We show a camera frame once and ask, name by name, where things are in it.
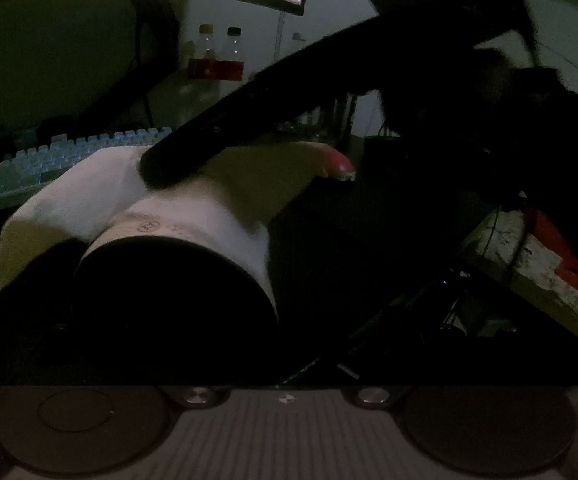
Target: screw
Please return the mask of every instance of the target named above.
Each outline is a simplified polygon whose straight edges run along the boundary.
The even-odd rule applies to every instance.
[[[213,391],[209,388],[204,388],[202,386],[196,386],[194,388],[188,388],[183,393],[182,398],[185,399],[189,404],[208,404],[212,402],[215,397]]]
[[[383,404],[389,399],[389,392],[384,388],[363,388],[358,398],[365,404]]]
[[[295,397],[292,394],[282,394],[278,396],[278,400],[283,404],[291,404],[295,401]]]

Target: gray surface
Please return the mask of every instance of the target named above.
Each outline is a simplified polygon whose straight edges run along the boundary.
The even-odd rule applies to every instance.
[[[40,477],[14,468],[6,480]],[[338,390],[237,390],[184,413],[154,453],[98,480],[427,480],[474,478],[431,462],[386,412]],[[550,470],[532,478],[559,480]]]

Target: keyboard key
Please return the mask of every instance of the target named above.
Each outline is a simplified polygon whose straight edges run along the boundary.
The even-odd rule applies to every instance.
[[[67,140],[67,134],[54,135],[51,138],[51,142],[65,142],[66,140]]]

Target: wall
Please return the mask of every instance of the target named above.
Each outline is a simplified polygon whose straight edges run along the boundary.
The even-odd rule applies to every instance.
[[[84,110],[134,57],[129,0],[0,2],[0,123]]]
[[[557,68],[562,83],[578,93],[578,9],[558,0],[526,0],[540,41],[539,56],[544,66]],[[515,32],[489,41],[484,46],[499,48],[518,66],[529,66],[529,56]]]
[[[228,0],[172,0],[182,22],[181,43],[195,39],[200,23],[214,23],[221,40],[226,28],[243,29],[249,72],[273,60],[279,13]],[[557,0],[528,0],[539,39],[578,65],[578,9]],[[374,15],[369,0],[307,0],[304,16],[287,15],[282,51],[293,32],[307,42]],[[134,56],[134,10],[129,0],[12,0],[0,3],[0,123],[13,131],[58,114],[85,109],[124,75]],[[519,64],[527,59],[518,38],[508,34],[490,43]],[[149,51],[149,37],[145,35]],[[367,52],[370,54],[370,38]],[[562,70],[578,92],[578,69],[546,48],[541,58]],[[176,74],[150,93],[157,124],[178,126],[202,108],[198,88]],[[215,88],[201,88],[210,98]],[[119,121],[144,120],[141,102]],[[360,99],[353,132],[374,134],[382,123],[375,95]]]

